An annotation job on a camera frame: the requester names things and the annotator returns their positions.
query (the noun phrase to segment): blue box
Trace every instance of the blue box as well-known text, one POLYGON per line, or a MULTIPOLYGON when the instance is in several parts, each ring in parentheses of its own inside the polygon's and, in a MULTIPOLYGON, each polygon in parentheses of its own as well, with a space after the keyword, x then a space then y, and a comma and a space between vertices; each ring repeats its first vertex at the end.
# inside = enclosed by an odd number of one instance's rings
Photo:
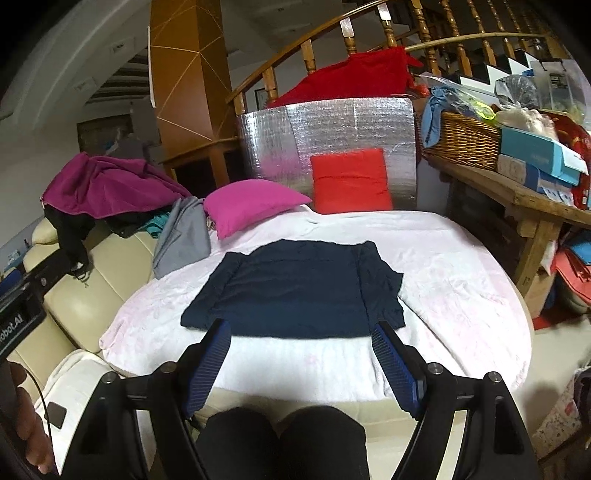
POLYGON ((526 163, 539 168, 541 171, 565 181, 571 185, 579 184, 581 171, 565 165, 573 162, 584 161, 576 154, 556 141, 547 137, 541 137, 516 128, 503 127, 501 134, 501 153, 510 157, 518 158, 526 163))
POLYGON ((524 160, 508 155, 499 155, 496 170, 504 177, 515 180, 542 195, 545 195, 543 187, 565 193, 570 193, 573 187, 570 183, 557 179, 524 160))

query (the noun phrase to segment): black pants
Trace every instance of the black pants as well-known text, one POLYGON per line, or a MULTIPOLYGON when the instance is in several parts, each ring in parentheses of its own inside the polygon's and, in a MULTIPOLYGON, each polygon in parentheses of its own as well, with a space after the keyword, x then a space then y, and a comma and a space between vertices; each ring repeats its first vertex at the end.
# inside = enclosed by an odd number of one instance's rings
POLYGON ((209 480, 369 480, 365 430, 333 407, 296 412, 281 438, 234 408, 207 421, 196 447, 209 480))

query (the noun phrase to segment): beige leather sofa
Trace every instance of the beige leather sofa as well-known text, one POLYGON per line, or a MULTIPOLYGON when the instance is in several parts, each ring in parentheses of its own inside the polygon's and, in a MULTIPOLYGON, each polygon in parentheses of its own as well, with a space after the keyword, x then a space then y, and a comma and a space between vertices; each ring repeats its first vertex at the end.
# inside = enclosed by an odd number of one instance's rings
MULTIPOLYGON (((146 232, 123 239, 98 225, 85 241, 93 268, 87 279, 69 275, 45 296, 47 318, 11 354, 43 388, 57 364, 76 348, 99 353, 99 338, 123 303, 152 276, 156 240, 146 232)), ((43 219, 33 233, 33 247, 24 258, 27 271, 57 250, 57 232, 43 219)), ((38 392, 28 379, 33 400, 38 392)))

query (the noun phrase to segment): metal screw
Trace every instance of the metal screw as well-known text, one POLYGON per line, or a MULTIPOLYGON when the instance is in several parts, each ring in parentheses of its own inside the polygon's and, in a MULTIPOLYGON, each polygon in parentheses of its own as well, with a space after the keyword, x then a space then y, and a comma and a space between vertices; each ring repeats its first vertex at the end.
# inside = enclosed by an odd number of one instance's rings
POLYGON ((100 379, 100 381, 107 385, 113 383, 115 380, 117 380, 117 374, 115 372, 107 372, 100 379))
POLYGON ((166 363, 164 363, 164 364, 162 364, 160 366, 160 371, 163 374, 171 374, 176 369, 177 369, 177 363, 176 362, 166 362, 166 363))
POLYGON ((499 372, 488 372, 488 378, 494 383, 501 383, 503 381, 503 377, 499 372))
POLYGON ((427 365, 427 370, 429 370, 433 375, 441 375, 443 373, 443 366, 433 362, 427 365))

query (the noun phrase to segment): black cable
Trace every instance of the black cable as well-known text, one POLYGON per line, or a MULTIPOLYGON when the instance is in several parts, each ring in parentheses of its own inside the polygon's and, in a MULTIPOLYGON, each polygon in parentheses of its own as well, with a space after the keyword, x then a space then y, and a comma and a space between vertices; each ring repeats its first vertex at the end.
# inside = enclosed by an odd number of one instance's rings
POLYGON ((47 420, 47 432, 49 434, 49 441, 51 443, 51 448, 53 448, 53 437, 51 436, 51 423, 49 422, 49 412, 47 411, 47 405, 45 404, 45 398, 43 397, 43 392, 41 391, 41 387, 39 387, 39 384, 37 383, 37 380, 35 380, 35 377, 33 376, 33 374, 27 370, 25 367, 23 367, 25 369, 25 372, 27 372, 27 375, 29 377, 31 377, 31 380, 33 380, 33 383, 35 384, 35 386, 37 387, 37 391, 39 392, 39 396, 41 397, 41 403, 43 403, 43 409, 45 409, 45 418, 47 420))

